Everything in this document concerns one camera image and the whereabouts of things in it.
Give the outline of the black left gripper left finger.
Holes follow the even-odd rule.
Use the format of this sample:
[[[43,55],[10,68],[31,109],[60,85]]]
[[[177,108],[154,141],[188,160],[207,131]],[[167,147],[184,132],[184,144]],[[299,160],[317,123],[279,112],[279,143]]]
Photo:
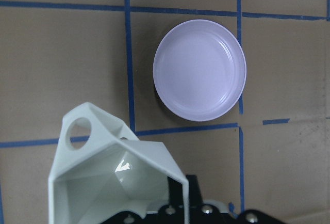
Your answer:
[[[171,177],[168,177],[169,205],[183,206],[183,187],[182,184]]]

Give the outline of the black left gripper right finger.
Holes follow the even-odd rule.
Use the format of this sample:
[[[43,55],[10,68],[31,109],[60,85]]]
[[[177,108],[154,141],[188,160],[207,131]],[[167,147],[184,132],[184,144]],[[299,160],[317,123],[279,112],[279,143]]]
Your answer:
[[[197,176],[194,174],[187,174],[186,179],[189,183],[189,211],[192,213],[203,205],[203,198],[199,187]]]

